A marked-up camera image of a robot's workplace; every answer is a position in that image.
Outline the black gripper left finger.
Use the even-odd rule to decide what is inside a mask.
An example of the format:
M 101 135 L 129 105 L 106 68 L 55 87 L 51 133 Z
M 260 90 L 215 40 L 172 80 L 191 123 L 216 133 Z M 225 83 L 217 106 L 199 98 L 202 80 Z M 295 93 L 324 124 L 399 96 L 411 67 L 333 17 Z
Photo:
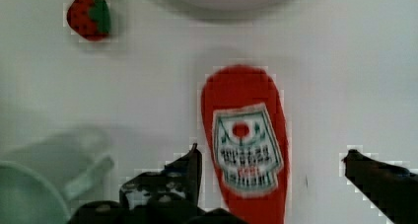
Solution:
M 123 184 L 119 202 L 132 210 L 145 206 L 158 194 L 176 194 L 193 204 L 198 203 L 201 186 L 201 152 L 194 143 L 180 158 L 164 165 L 159 172 L 144 172 Z

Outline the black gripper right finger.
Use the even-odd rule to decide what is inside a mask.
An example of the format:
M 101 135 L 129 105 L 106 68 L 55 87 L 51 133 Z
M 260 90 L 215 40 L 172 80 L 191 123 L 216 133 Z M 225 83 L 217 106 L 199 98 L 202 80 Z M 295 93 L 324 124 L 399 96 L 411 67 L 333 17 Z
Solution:
M 416 173 L 374 160 L 356 149 L 350 149 L 342 162 L 346 179 L 393 224 L 418 223 Z

